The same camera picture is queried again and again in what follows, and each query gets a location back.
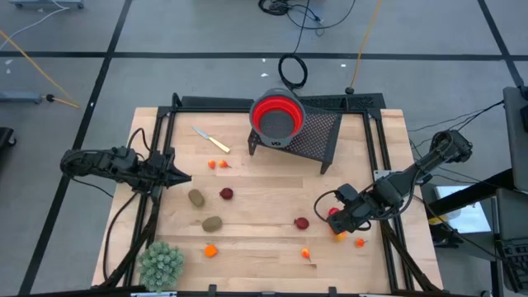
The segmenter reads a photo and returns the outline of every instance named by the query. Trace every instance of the knife blade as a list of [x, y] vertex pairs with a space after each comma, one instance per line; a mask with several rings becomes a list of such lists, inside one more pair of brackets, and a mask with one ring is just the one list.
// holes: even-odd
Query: knife blade
[[205, 138], [205, 139], [208, 139], [210, 140], [213, 144], [215, 144], [217, 147], [219, 147], [220, 149], [222, 149], [224, 152], [226, 153], [229, 153], [229, 151], [231, 150], [230, 148], [228, 148], [227, 146], [223, 145], [222, 143], [220, 143], [218, 140], [210, 137], [206, 132], [204, 132], [202, 129], [198, 128], [198, 127], [195, 127], [195, 126], [192, 126], [192, 129], [194, 131], [196, 131], [196, 133], [198, 133], [201, 137]]

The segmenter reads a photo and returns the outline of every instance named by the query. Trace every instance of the fake plant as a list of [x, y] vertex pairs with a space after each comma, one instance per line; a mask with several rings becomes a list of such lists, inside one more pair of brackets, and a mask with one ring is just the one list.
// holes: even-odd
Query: fake plant
[[139, 256], [139, 283], [151, 292], [172, 288], [183, 272], [183, 254], [168, 243], [156, 242]]

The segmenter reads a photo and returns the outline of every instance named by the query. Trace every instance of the gray floor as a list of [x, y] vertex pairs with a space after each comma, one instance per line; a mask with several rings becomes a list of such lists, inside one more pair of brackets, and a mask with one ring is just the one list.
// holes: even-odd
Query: gray floor
[[[511, 54], [528, 54], [523, 0], [487, 0]], [[52, 16], [15, 37], [28, 51], [105, 52], [124, 0], [86, 0], [84, 10]], [[323, 24], [340, 19], [349, 0], [313, 0]], [[321, 37], [306, 31], [299, 52], [356, 53], [373, 0], [357, 0], [349, 18]], [[7, 33], [37, 21], [36, 9], [0, 2], [0, 29]], [[302, 15], [295, 13], [298, 21]], [[134, 0], [116, 50], [121, 52], [288, 52], [299, 30], [285, 17], [268, 16], [257, 0]], [[7, 45], [4, 50], [12, 50]], [[500, 54], [476, 0], [385, 1], [365, 49], [375, 54]], [[4, 62], [12, 59], [9, 65]], [[0, 89], [54, 93], [59, 90], [22, 58], [0, 58]], [[0, 126], [16, 130], [18, 145], [0, 171], [0, 295], [17, 293], [60, 179], [59, 160], [71, 148], [102, 59], [38, 58], [35, 61], [80, 101], [74, 110], [47, 102], [0, 106]], [[301, 95], [339, 94], [350, 83], [353, 60], [307, 59], [309, 80]], [[258, 97], [280, 87], [277, 60], [113, 59], [101, 90], [85, 149], [122, 145], [137, 106], [170, 102], [173, 92], [188, 96]], [[528, 62], [517, 62], [528, 79]], [[285, 63], [286, 76], [299, 77]], [[409, 129], [489, 106], [512, 86], [503, 61], [364, 60], [357, 92], [382, 92], [389, 108], [403, 109]], [[411, 134], [416, 142], [447, 126]], [[506, 122], [496, 108], [464, 128], [474, 156], [448, 168], [485, 178], [511, 166]], [[427, 145], [421, 147], [425, 152]], [[446, 173], [448, 177], [458, 178]], [[113, 191], [115, 184], [92, 181]], [[438, 184], [451, 181], [435, 178]], [[70, 184], [33, 293], [87, 288], [111, 202], [97, 190]], [[438, 250], [446, 289], [475, 295], [491, 287], [488, 264], [454, 251]]]

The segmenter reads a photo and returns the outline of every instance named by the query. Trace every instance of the orange fruit piece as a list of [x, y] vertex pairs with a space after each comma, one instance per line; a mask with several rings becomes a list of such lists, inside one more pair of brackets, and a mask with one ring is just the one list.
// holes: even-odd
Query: orange fruit piece
[[220, 160], [220, 161], [218, 162], [218, 165], [219, 165], [221, 168], [227, 168], [227, 167], [231, 168], [231, 166], [229, 166], [228, 163], [225, 162], [224, 160]]
[[356, 239], [356, 246], [358, 248], [363, 248], [365, 246], [365, 243], [366, 243], [366, 241], [363, 240], [362, 238]]
[[206, 257], [214, 257], [218, 253], [218, 249], [214, 246], [214, 244], [210, 244], [207, 247], [205, 247], [205, 256]]
[[337, 242], [341, 242], [341, 241], [345, 240], [345, 238], [347, 238], [347, 231], [341, 232], [338, 235], [336, 235], [336, 237], [335, 237]]
[[300, 255], [307, 259], [310, 259], [310, 250], [308, 250], [307, 248], [303, 248], [302, 250], [300, 250]]

